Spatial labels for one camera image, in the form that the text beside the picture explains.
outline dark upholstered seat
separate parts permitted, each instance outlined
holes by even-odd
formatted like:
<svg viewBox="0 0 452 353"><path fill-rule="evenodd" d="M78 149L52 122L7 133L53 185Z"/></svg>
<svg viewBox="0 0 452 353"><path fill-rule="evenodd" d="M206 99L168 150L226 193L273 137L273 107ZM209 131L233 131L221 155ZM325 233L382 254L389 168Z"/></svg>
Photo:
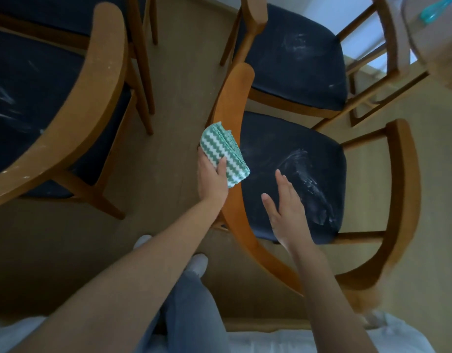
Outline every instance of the dark upholstered seat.
<svg viewBox="0 0 452 353"><path fill-rule="evenodd" d="M278 208L277 168L300 196L314 242L326 244L336 237L346 183L346 159L337 142L283 119L244 112L240 148L251 169L242 182L242 197L256 237L277 242L260 197L269 194Z"/></svg>
<svg viewBox="0 0 452 353"><path fill-rule="evenodd" d="M82 68L81 55L39 41L0 32L0 172L17 160L57 114ZM102 171L131 98L125 85L109 124L70 170L93 185ZM48 181L30 190L33 197L72 194Z"/></svg>
<svg viewBox="0 0 452 353"><path fill-rule="evenodd" d="M267 10L265 30L245 60L255 72L253 88L314 108L342 110L347 83L339 39L306 17L270 4ZM235 53L245 33L242 20Z"/></svg>
<svg viewBox="0 0 452 353"><path fill-rule="evenodd" d="M42 26L61 29L84 36L92 29L95 5L108 1L117 5L127 20L126 0L0 0L0 13ZM146 0L138 0L141 19Z"/></svg>

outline microfiber cloth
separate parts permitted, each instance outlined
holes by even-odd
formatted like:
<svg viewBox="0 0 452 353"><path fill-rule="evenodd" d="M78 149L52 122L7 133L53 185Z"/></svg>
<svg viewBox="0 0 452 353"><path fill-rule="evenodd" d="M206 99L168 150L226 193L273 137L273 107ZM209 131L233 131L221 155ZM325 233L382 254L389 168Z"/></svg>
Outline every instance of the microfiber cloth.
<svg viewBox="0 0 452 353"><path fill-rule="evenodd" d="M203 131L199 145L215 168L219 160L226 157L228 188L234 187L251 173L231 130L226 131L221 121L211 124Z"/></svg>

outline person's left hand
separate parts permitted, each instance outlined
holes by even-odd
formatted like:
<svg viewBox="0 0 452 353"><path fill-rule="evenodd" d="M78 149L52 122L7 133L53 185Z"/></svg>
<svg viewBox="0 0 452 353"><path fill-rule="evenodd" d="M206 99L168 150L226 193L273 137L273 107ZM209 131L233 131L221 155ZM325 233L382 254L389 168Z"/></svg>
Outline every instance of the person's left hand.
<svg viewBox="0 0 452 353"><path fill-rule="evenodd" d="M201 147L198 147L198 194L202 201L211 200L223 207L227 198L226 157L219 160L218 168L208 160Z"/></svg>

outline floor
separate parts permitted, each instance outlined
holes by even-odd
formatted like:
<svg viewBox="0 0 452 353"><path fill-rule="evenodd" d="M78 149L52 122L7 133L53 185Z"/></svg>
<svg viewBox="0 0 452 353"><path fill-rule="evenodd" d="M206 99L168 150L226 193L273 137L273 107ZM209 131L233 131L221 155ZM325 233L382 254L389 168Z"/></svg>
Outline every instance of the floor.
<svg viewBox="0 0 452 353"><path fill-rule="evenodd" d="M158 0L159 45L148 53L157 112L154 135L138 118L105 191L127 213L118 221L85 204L14 200L0 207L0 314L47 314L197 201L195 156L225 69L218 62L234 16L198 0ZM417 74L417 65L412 71ZM316 118L250 101L247 110L306 126ZM351 129L345 117L324 132L339 142L409 121L422 173L423 205L414 241L385 285L382 309L452 351L452 92L431 78L376 118ZM347 154L342 231L384 230L391 184L382 140ZM289 262L281 246L265 243ZM335 273L371 257L378 245L323 246ZM210 258L204 282L225 317L303 318L301 298L268 276L234 238L211 231L198 251Z"/></svg>

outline wall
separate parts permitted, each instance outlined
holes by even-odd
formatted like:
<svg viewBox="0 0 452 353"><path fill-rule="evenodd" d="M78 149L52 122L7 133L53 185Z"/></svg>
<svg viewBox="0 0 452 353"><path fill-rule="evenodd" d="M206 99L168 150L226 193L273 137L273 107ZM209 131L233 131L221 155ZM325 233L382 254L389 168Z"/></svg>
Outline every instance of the wall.
<svg viewBox="0 0 452 353"><path fill-rule="evenodd" d="M222 4L239 9L241 0L216 0ZM337 34L355 17L364 11L371 0L267 0L269 3L283 7L287 10L299 13L312 19ZM400 7L402 0L393 0L396 7ZM383 29L376 14L372 15L344 42L342 47L344 54L353 59L358 59L382 44ZM411 54L411 62L416 57ZM375 59L370 65L378 70L386 70L386 55Z"/></svg>

